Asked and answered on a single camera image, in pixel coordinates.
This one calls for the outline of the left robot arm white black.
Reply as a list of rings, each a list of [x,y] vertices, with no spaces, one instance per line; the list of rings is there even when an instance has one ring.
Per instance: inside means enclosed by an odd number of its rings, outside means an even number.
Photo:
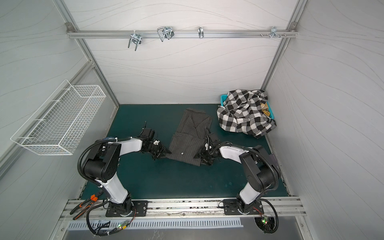
[[[171,153],[154,136],[154,130],[144,127],[137,137],[98,140],[87,147],[78,159],[80,176],[106,194],[109,207],[117,215],[128,215],[134,207],[130,193],[118,178],[121,156],[141,152],[150,154],[156,160]]]

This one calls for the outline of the dark grey pinstripe shirt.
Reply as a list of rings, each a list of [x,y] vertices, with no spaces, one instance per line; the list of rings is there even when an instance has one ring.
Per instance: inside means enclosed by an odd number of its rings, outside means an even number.
[[[166,154],[166,158],[199,167],[202,161],[196,154],[205,145],[205,129],[210,128],[211,124],[212,118],[206,112],[186,109],[172,137],[170,153]]]

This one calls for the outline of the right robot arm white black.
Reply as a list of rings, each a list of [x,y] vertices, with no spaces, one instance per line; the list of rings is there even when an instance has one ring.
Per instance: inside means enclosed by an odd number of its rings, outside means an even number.
[[[207,127],[204,133],[206,143],[194,158],[200,159],[208,166],[218,158],[232,160],[242,165],[247,184],[237,195],[235,205],[240,214],[249,214],[255,209],[255,205],[262,201],[263,195],[279,187],[280,170],[262,146],[251,148],[222,142]]]

